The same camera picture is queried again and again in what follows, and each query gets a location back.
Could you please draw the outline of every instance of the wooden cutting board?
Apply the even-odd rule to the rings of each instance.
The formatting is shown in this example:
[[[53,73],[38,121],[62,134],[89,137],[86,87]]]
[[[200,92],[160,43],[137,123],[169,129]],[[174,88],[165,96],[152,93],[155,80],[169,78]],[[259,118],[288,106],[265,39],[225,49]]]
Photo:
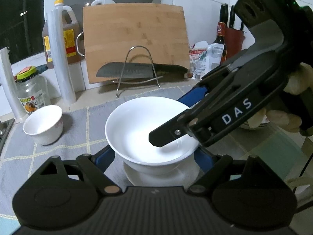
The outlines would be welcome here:
[[[84,43],[89,83],[108,62],[124,62],[132,46],[149,49],[153,62],[189,69],[189,51],[183,8],[152,3],[119,3],[83,8]],[[149,63],[143,48],[130,52],[127,62]]]

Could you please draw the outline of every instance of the white plate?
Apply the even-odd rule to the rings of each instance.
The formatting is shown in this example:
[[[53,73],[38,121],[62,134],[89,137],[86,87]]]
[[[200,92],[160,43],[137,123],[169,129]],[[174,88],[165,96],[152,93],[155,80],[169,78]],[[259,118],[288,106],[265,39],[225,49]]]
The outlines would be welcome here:
[[[200,167],[195,162],[193,155],[183,160],[174,170],[162,175],[148,175],[138,172],[126,163],[123,163],[128,180],[134,186],[183,186],[188,188],[197,179]]]

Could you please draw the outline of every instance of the knife block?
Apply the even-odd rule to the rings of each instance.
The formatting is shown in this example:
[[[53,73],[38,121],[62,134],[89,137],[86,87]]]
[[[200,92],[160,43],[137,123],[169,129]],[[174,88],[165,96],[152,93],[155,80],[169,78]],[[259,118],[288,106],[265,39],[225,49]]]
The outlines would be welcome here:
[[[233,28],[225,28],[224,40],[227,46],[226,59],[237,54],[242,49],[242,43],[244,42],[244,32]]]

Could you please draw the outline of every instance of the dish rack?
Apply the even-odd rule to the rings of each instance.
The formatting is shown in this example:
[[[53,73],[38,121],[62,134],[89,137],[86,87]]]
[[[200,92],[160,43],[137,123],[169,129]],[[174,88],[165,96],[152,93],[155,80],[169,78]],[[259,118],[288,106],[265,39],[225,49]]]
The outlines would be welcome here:
[[[79,49],[78,49],[78,39],[79,37],[84,33],[84,29],[82,30],[82,32],[77,36],[76,38],[76,47],[77,47],[77,53],[83,57],[86,57],[84,54],[82,54]],[[149,54],[149,58],[150,58],[150,61],[151,61],[151,65],[152,65],[152,69],[153,69],[153,72],[154,72],[154,78],[153,79],[149,79],[149,80],[145,80],[145,81],[139,81],[139,82],[125,82],[125,81],[122,81],[122,78],[123,78],[123,72],[124,72],[124,69],[125,69],[125,65],[126,65],[126,62],[127,62],[127,58],[128,58],[128,55],[129,53],[134,50],[135,48],[144,48],[148,54]],[[116,90],[116,98],[119,97],[118,93],[119,93],[119,89],[120,89],[120,86],[121,84],[128,84],[128,85],[137,85],[137,84],[144,84],[144,83],[147,83],[147,82],[150,82],[150,81],[153,81],[153,80],[156,80],[156,84],[159,88],[161,88],[160,84],[159,84],[159,79],[160,78],[163,78],[163,76],[159,76],[157,77],[157,73],[156,73],[156,70],[155,70],[155,67],[154,67],[154,63],[153,63],[153,60],[152,60],[152,56],[151,56],[151,53],[150,51],[144,47],[144,46],[141,46],[141,45],[137,45],[137,46],[133,46],[131,47],[129,50],[128,50],[128,53],[125,57],[125,62],[123,64],[123,68],[122,68],[122,72],[121,72],[121,75],[120,75],[120,78],[118,81],[115,81],[115,80],[112,80],[113,83],[118,83],[117,85],[117,90]]]

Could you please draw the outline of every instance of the jar lid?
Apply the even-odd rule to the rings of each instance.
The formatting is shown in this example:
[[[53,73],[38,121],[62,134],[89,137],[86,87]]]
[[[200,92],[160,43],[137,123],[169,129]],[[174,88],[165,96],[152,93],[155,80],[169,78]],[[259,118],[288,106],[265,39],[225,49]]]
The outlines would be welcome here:
[[[38,70],[35,66],[28,66],[21,70],[19,73],[16,74],[16,78],[18,82],[25,82],[34,76],[38,75]]]
[[[56,1],[54,2],[54,5],[59,4],[59,3],[64,3],[64,1],[63,1],[63,0],[56,0]]]

